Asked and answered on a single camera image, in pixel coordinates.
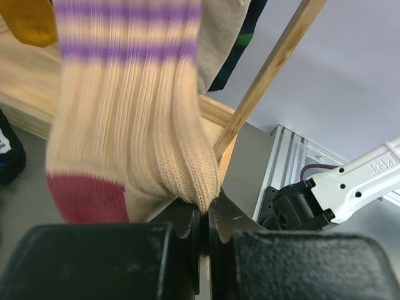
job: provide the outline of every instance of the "green pattern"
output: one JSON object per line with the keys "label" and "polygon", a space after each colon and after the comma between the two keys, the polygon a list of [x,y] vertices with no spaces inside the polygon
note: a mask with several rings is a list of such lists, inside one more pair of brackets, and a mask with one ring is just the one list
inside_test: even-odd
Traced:
{"label": "green pattern", "polygon": [[253,35],[254,33],[240,34],[236,39],[235,45],[247,46],[248,44],[250,44]]}

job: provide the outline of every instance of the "black bag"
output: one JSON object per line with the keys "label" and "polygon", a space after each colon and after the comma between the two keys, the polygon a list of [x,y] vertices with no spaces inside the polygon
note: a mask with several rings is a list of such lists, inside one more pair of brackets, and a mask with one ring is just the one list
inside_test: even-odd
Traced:
{"label": "black bag", "polygon": [[25,165],[24,147],[0,110],[0,185],[12,183],[25,169]]}

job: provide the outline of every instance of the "striped sock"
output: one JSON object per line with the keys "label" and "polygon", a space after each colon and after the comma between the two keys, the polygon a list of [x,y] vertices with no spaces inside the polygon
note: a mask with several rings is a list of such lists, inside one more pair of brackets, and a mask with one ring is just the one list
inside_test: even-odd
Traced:
{"label": "striped sock", "polygon": [[47,183],[70,223],[142,221],[175,197],[205,212],[218,164],[196,87],[201,0],[54,0],[62,85]]}

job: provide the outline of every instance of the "wooden dowel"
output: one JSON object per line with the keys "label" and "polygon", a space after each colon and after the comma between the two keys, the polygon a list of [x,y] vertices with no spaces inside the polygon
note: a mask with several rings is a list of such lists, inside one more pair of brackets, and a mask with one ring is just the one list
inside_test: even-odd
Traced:
{"label": "wooden dowel", "polygon": [[217,159],[220,159],[236,134],[242,128],[269,85],[275,79],[294,48],[310,27],[326,0],[302,0],[289,24],[286,26],[274,49],[247,90],[232,118],[219,136],[214,146]]}

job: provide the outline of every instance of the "white wall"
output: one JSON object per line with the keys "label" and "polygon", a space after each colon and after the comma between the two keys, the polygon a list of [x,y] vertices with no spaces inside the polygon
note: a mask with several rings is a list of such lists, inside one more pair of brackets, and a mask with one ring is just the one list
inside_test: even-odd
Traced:
{"label": "white wall", "polygon": [[[300,0],[269,0],[223,91],[237,107]],[[400,135],[400,1],[327,0],[249,122],[278,123],[343,159]]]}

